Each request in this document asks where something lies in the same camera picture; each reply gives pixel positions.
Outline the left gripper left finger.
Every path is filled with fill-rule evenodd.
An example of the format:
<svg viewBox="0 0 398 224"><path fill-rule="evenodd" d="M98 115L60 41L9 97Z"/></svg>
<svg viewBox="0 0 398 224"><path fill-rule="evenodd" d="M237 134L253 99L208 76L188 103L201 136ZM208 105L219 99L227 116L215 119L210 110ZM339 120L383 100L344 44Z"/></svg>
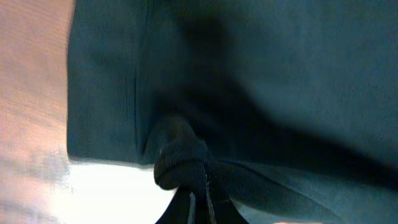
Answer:
<svg viewBox="0 0 398 224"><path fill-rule="evenodd" d="M166 211L155 224L194 224L196 215L195 194L178 188Z"/></svg>

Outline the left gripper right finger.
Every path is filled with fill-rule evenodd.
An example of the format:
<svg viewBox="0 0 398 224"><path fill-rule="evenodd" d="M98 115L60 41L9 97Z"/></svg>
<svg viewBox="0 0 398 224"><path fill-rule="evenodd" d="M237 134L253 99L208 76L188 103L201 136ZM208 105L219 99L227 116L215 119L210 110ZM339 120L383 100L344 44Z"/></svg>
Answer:
<svg viewBox="0 0 398 224"><path fill-rule="evenodd" d="M210 174L206 175L206 216L209 224L249 224Z"/></svg>

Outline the black t-shirt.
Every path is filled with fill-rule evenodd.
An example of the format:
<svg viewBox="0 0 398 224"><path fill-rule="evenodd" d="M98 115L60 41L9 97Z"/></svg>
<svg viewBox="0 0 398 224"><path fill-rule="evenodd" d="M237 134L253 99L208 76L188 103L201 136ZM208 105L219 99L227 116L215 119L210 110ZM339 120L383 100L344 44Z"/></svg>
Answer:
<svg viewBox="0 0 398 224"><path fill-rule="evenodd" d="M397 222L396 1L87 1L67 152L212 175L248 223Z"/></svg>

